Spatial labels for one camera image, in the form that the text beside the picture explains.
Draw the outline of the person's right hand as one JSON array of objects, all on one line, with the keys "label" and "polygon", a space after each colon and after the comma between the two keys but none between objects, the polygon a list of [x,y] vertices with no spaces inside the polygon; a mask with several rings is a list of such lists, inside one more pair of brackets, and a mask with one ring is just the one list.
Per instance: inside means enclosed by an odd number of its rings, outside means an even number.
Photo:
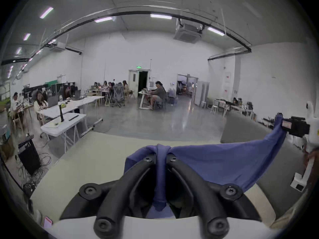
[{"label": "person's right hand", "polygon": [[313,149],[310,153],[303,149],[304,153],[304,165],[307,168],[309,162],[312,162],[312,168],[308,178],[308,183],[315,184],[319,177],[319,148]]}]

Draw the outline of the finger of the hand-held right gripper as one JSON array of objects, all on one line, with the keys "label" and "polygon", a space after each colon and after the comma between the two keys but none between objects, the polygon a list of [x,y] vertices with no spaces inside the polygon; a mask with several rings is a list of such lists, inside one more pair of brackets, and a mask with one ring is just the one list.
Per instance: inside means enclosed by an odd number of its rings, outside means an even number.
[{"label": "finger of the hand-held right gripper", "polygon": [[275,125],[280,125],[281,129],[292,136],[299,138],[309,134],[310,125],[303,117],[292,116],[284,118],[282,113],[277,113],[275,116]]}]

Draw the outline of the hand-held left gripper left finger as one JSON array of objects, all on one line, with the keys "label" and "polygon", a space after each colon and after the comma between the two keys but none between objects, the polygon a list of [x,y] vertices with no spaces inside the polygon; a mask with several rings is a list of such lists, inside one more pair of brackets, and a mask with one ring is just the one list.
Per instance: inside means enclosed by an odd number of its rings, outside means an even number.
[{"label": "hand-held left gripper left finger", "polygon": [[133,165],[115,181],[87,183],[68,203],[60,221],[96,216],[94,233],[102,239],[117,238],[123,217],[146,217],[153,203],[156,187],[156,154]]}]

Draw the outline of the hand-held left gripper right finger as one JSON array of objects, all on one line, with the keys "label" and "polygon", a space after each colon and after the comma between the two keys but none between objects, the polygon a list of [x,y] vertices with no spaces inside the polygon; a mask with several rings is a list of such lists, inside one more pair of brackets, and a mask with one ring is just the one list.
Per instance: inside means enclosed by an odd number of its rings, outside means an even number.
[{"label": "hand-held left gripper right finger", "polygon": [[165,198],[176,218],[198,216],[205,238],[225,238],[231,229],[227,218],[262,223],[239,186],[205,181],[173,153],[166,157]]}]

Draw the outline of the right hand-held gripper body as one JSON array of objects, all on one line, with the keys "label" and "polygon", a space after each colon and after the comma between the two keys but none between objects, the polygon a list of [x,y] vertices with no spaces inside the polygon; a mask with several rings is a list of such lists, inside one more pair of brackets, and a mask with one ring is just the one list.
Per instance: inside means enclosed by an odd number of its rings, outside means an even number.
[{"label": "right hand-held gripper body", "polygon": [[[313,104],[310,101],[306,103],[306,109],[306,122],[310,125],[310,132],[303,138],[303,149],[305,148],[310,153],[313,149],[319,147],[319,118],[315,117]],[[314,186],[315,184],[308,183],[311,168],[312,162],[310,161],[303,175],[295,173],[290,186],[299,192],[304,191],[307,186]]]}]

